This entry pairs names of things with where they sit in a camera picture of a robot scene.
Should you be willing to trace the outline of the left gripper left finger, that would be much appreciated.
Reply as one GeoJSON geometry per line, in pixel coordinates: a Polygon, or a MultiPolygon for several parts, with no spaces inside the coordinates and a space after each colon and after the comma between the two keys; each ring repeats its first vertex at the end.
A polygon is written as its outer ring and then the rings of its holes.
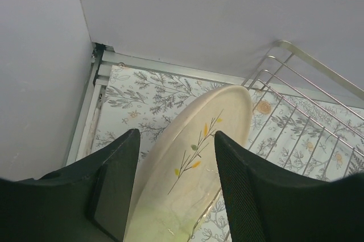
{"type": "Polygon", "coordinates": [[[38,180],[1,179],[1,240],[122,241],[139,148],[131,129],[38,180]]]}

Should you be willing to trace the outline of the cream plate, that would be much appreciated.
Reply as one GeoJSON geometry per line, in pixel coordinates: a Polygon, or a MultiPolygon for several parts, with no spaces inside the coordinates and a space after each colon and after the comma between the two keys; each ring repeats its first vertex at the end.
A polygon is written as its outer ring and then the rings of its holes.
{"type": "Polygon", "coordinates": [[[125,241],[190,241],[221,194],[214,138],[240,145],[250,133],[248,90],[228,85],[192,101],[137,168],[125,241]]]}

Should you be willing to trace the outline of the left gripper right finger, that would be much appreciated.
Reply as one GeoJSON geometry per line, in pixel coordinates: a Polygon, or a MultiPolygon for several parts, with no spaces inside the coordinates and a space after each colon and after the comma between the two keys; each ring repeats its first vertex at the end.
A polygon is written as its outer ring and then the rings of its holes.
{"type": "Polygon", "coordinates": [[[214,150],[233,241],[363,240],[363,174],[333,182],[301,176],[223,132],[214,150]]]}

